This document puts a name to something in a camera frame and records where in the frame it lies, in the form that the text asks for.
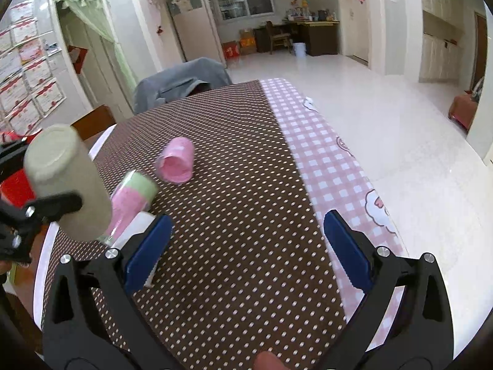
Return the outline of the person's right hand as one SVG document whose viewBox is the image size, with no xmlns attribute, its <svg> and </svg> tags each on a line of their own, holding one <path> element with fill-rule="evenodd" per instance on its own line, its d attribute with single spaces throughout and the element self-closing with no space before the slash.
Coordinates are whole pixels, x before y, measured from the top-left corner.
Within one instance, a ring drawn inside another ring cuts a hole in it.
<svg viewBox="0 0 493 370">
<path fill-rule="evenodd" d="M 285 363 L 272 352 L 261 352 L 257 355 L 254 364 L 254 370 L 289 370 Z"/>
</svg>

